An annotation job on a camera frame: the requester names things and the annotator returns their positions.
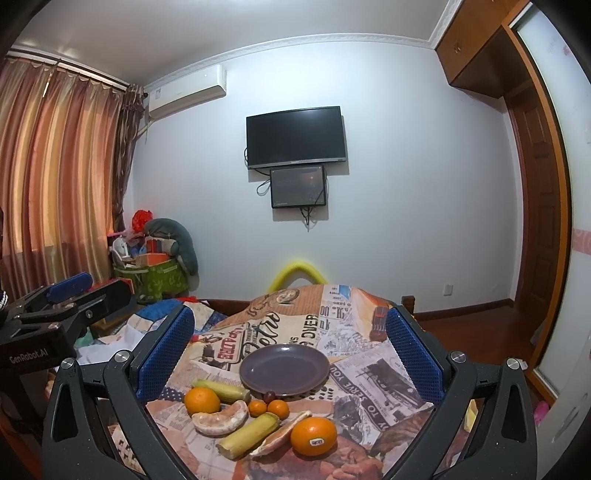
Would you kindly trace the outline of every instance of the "brown curtain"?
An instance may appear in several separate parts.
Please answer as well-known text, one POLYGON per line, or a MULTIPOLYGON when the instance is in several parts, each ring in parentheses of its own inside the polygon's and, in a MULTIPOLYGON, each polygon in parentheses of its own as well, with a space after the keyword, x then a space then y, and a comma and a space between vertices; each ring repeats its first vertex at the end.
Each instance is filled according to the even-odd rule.
POLYGON ((139 122, 143 116, 144 88, 139 85, 130 85, 123 95, 113 163, 113 222, 116 232, 125 230, 123 198, 127 191, 127 182, 129 182, 139 122))
POLYGON ((123 93, 27 60, 0 64, 3 288, 17 298, 82 271, 109 277, 123 93))

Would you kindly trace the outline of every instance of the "black tv screen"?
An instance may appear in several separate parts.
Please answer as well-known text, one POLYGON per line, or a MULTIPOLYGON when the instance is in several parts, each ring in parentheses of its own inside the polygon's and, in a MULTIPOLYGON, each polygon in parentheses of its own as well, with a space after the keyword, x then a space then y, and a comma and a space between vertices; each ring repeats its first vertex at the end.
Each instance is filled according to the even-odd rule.
POLYGON ((340 107, 327 106, 246 117, 248 168, 344 161, 340 107))

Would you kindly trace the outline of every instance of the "plate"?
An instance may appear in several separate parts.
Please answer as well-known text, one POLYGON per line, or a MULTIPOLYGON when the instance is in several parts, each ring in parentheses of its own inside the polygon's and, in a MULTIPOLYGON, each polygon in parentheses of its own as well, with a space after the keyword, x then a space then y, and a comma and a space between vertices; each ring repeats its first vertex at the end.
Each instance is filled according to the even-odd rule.
POLYGON ((250 353, 240 365, 240 379, 255 392, 300 395, 320 385, 329 366, 326 356, 312 347, 280 343, 250 353))

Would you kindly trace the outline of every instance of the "television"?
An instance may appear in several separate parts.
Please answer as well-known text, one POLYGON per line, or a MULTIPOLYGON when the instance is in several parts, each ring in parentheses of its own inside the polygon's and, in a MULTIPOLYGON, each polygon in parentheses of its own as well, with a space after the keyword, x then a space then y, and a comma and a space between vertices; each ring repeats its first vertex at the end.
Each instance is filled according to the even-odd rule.
POLYGON ((339 106, 246 117, 248 168, 345 161, 339 106))
POLYGON ((297 165, 269 170, 271 208, 326 205, 324 165, 297 165))

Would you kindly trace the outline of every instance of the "gray plush pillow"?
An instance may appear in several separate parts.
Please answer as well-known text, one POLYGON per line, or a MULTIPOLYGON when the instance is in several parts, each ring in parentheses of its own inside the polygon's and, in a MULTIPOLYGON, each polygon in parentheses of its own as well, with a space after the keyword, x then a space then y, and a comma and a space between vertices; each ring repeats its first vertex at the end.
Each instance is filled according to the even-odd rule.
POLYGON ((177 257, 183 270, 188 275, 197 275, 197 255, 193 248, 193 240, 185 227, 170 218, 155 218, 146 222, 144 234, 157 238, 171 238, 176 240, 170 254, 177 257))

